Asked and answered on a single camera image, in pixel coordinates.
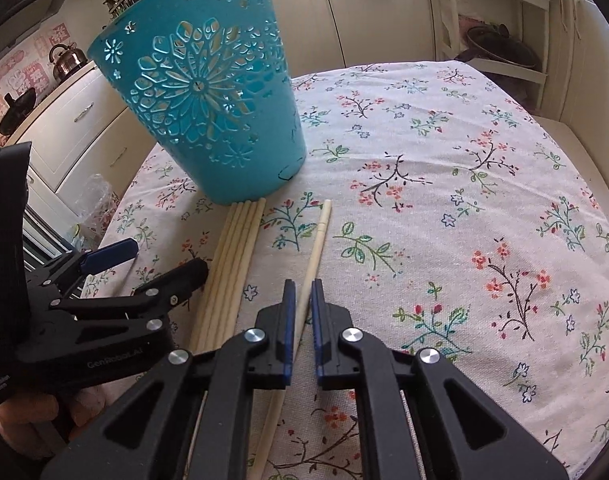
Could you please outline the person's left hand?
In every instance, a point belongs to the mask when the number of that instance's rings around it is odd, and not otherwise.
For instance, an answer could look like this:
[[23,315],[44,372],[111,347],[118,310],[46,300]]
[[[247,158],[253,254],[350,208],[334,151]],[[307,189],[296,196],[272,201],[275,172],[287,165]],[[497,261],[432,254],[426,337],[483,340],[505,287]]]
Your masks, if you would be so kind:
[[[67,411],[73,420],[69,439],[79,437],[105,411],[107,396],[102,386],[85,388],[68,402]],[[40,460],[53,455],[35,426],[52,422],[59,411],[57,399],[51,394],[20,392],[0,405],[0,435],[16,452]]]

